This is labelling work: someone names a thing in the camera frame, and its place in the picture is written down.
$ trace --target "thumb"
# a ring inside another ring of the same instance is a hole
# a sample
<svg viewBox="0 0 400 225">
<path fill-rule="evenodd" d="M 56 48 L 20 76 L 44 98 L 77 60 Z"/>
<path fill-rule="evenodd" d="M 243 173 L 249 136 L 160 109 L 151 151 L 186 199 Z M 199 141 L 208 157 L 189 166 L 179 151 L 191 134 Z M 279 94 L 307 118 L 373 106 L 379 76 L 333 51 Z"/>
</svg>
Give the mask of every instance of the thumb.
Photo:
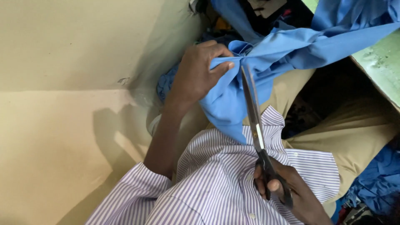
<svg viewBox="0 0 400 225">
<path fill-rule="evenodd" d="M 233 62 L 223 62 L 216 67 L 214 67 L 210 72 L 213 78 L 221 78 L 228 70 L 232 69 L 235 66 Z"/>
<path fill-rule="evenodd" d="M 270 180 L 267 184 L 268 189 L 277 195 L 281 201 L 283 201 L 284 192 L 282 184 L 277 179 Z"/>
</svg>

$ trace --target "khaki pants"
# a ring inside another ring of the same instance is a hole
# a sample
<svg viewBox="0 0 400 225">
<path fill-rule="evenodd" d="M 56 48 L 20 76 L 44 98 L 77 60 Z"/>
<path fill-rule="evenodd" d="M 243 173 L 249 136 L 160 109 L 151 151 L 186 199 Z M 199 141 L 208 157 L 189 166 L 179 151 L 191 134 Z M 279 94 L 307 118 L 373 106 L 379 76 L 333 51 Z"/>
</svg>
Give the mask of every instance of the khaki pants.
<svg viewBox="0 0 400 225">
<path fill-rule="evenodd" d="M 260 110 L 271 105 L 286 118 L 294 98 L 314 71 L 292 70 L 276 77 L 271 97 L 260 105 Z M 285 148 L 333 154 L 339 170 L 340 189 L 338 195 L 326 203 L 341 198 L 382 147 L 398 133 L 397 127 L 387 120 L 385 107 L 380 104 L 371 98 L 348 102 L 316 127 L 282 140 Z M 243 125 L 250 125 L 248 118 L 243 120 Z"/>
</svg>

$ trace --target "green table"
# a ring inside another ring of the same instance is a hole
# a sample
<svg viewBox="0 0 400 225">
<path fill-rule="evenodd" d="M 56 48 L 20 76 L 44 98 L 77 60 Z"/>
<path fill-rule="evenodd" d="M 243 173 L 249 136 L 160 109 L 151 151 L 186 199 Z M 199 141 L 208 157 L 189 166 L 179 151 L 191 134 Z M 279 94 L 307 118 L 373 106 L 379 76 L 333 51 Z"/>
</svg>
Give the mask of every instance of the green table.
<svg viewBox="0 0 400 225">
<path fill-rule="evenodd" d="M 302 1 L 315 12 L 318 0 Z M 400 112 L 400 30 L 351 57 Z"/>
</svg>

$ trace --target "black scissors handle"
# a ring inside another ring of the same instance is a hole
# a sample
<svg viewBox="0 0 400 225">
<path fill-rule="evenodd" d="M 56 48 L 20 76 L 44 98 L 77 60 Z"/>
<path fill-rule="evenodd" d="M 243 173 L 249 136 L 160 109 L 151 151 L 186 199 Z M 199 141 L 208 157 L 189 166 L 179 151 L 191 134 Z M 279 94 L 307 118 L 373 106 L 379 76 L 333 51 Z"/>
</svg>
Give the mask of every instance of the black scissors handle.
<svg viewBox="0 0 400 225">
<path fill-rule="evenodd" d="M 292 193 L 290 192 L 290 187 L 288 186 L 286 180 L 274 170 L 271 160 L 265 150 L 257 152 L 257 154 L 258 160 L 256 161 L 256 166 L 261 166 L 262 176 L 264 178 L 263 182 L 265 187 L 265 195 L 267 200 L 270 200 L 271 198 L 271 192 L 268 189 L 267 184 L 270 180 L 277 179 L 282 184 L 284 194 L 284 201 L 280 200 L 280 202 L 289 210 L 291 210 L 293 208 L 293 198 Z"/>
</svg>

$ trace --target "forearm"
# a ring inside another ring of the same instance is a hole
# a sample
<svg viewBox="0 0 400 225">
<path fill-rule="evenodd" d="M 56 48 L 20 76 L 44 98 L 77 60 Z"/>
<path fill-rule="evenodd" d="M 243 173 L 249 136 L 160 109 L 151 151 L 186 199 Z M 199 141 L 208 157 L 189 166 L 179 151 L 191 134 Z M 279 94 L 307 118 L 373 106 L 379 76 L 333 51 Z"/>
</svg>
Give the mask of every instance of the forearm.
<svg viewBox="0 0 400 225">
<path fill-rule="evenodd" d="M 172 179 L 176 139 L 185 110 L 168 102 L 163 110 L 143 164 L 151 171 Z"/>
</svg>

